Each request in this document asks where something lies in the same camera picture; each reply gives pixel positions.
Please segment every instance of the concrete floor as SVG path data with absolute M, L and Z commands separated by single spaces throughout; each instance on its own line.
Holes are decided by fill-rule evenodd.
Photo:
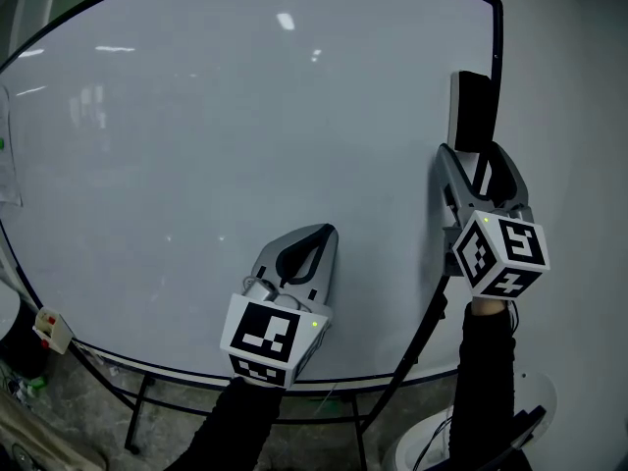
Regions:
M 141 375 L 109 364 L 97 366 L 115 385 L 138 391 Z M 186 449 L 202 423 L 200 416 L 144 403 L 134 438 L 140 455 L 134 456 L 124 450 L 131 411 L 73 356 L 52 355 L 47 375 L 48 387 L 29 401 L 32 411 L 106 455 L 112 471 L 164 469 Z M 449 377 L 397 391 L 364 436 L 368 469 L 382 469 L 381 462 L 391 444 L 420 420 L 448 407 L 454 390 L 455 377 Z M 149 397 L 205 410 L 212 409 L 219 394 L 163 381 L 157 381 L 146 393 Z M 357 399 L 360 413 L 367 413 L 379 395 L 379 392 L 361 394 Z M 323 418 L 352 413 L 348 399 L 331 395 L 321 406 L 322 400 L 286 397 L 281 417 L 309 418 L 316 413 L 317 418 Z M 359 470 L 354 424 L 275 425 L 256 469 Z

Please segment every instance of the fiducial marker cube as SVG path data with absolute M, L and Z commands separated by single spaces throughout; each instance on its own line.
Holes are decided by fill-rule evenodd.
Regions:
M 473 296 L 516 300 L 550 269 L 543 227 L 474 211 L 453 253 Z
M 220 348 L 235 375 L 287 389 L 330 324 L 326 316 L 233 294 Z

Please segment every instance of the whiteboard frame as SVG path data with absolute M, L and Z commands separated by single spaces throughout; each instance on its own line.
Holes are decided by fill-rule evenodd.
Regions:
M 25 50 L 34 44 L 37 40 L 48 34 L 53 29 L 62 25 L 69 19 L 80 14 L 81 12 L 93 7 L 94 5 L 104 0 L 84 0 L 74 8 L 70 9 L 66 13 L 59 16 L 57 19 L 50 22 L 47 26 L 44 26 L 39 32 L 33 35 L 29 40 L 23 43 L 5 62 L 0 66 L 0 75 L 22 54 Z M 499 90 L 501 85 L 501 70 L 502 70 L 502 54 L 503 54 L 503 6 L 501 0 L 482 0 L 493 8 L 493 58 L 491 67 L 491 81 L 495 87 L 496 93 L 496 106 L 498 106 Z M 486 163 L 480 161 L 478 163 L 478 169 L 476 170 L 477 176 L 484 175 L 484 169 Z M 23 271 L 20 262 L 11 246 L 11 242 L 6 234 L 2 221 L 0 220 L 0 262 L 4 266 L 7 273 L 7 277 L 14 284 L 15 289 L 23 296 L 23 298 L 34 308 L 41 308 L 42 302 L 37 297 L 31 284 L 28 282 L 27 276 Z M 184 370 L 178 370 L 170 367 L 155 365 L 144 361 L 125 357 L 123 355 L 105 350 L 99 347 L 95 347 L 82 340 L 75 339 L 78 347 L 87 350 L 93 354 L 106 358 L 108 361 L 113 361 L 123 367 L 149 373 L 151 376 L 165 378 L 171 381 L 193 384 L 198 386 L 204 386 L 213 389 L 223 389 L 229 382 L 228 377 L 200 374 L 197 372 L 187 372 Z M 403 385 L 419 384 L 436 380 L 438 378 L 454 375 L 456 373 L 455 364 L 445 365 L 441 368 L 434 368 L 430 370 L 420 370 L 412 368 L 410 373 L 405 378 Z M 308 380 L 308 381 L 296 381 L 294 386 L 290 389 L 290 394 L 299 395 L 313 394 L 313 393 L 328 393 L 329 390 L 344 392 L 362 393 L 368 391 L 377 391 L 383 389 L 392 379 L 393 372 L 389 374 L 372 375 L 365 377 L 351 377 L 346 379 L 321 379 L 321 380 Z

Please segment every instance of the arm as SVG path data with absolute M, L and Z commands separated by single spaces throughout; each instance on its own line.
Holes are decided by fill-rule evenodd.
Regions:
M 514 411 L 515 340 L 505 302 L 474 298 L 465 311 L 449 449 L 473 469 L 507 445 Z
M 282 389 L 253 386 L 242 377 L 233 379 L 189 448 L 167 471 L 201 469 L 202 462 L 207 469 L 252 470 L 279 416 L 283 395 Z

